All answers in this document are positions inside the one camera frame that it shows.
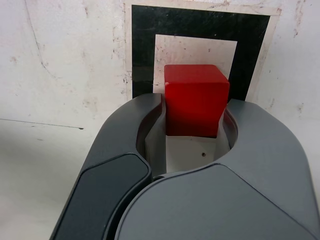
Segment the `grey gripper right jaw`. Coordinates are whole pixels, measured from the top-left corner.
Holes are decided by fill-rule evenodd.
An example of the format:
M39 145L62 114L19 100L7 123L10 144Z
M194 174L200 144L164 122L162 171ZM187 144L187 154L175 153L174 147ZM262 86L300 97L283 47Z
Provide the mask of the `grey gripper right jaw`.
M231 100L231 149L213 163L164 177L122 216L117 240L317 240L320 216L306 153L258 105Z

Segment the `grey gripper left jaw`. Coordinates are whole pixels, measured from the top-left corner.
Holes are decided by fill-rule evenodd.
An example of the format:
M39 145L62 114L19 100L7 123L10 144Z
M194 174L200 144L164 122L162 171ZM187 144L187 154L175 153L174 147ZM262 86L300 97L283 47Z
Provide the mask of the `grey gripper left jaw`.
M53 240L112 240L133 198L166 165L166 104L133 98L99 130L51 234Z

